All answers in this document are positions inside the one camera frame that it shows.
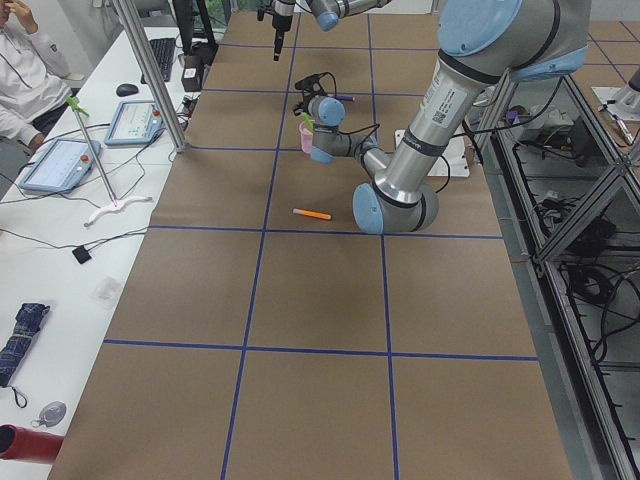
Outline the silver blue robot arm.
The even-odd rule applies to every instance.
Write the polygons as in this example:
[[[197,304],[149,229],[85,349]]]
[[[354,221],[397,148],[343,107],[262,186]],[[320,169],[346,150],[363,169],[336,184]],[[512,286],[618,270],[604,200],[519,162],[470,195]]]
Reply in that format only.
[[[389,4],[387,0],[271,0],[260,1],[257,20],[271,16],[274,33],[273,60],[278,61],[284,46],[286,34],[291,30],[296,9],[310,13],[322,31],[333,29],[340,19],[358,15],[372,9],[380,9]]]
[[[320,73],[295,84],[296,114],[313,122],[312,160],[352,157],[367,182],[355,188],[352,213],[364,233],[408,233],[429,226],[439,210],[427,175],[468,112],[503,76],[516,82],[563,77],[587,54],[589,1],[448,1],[438,15],[437,54],[430,84],[394,149],[376,133],[345,132],[344,104],[321,87]]]

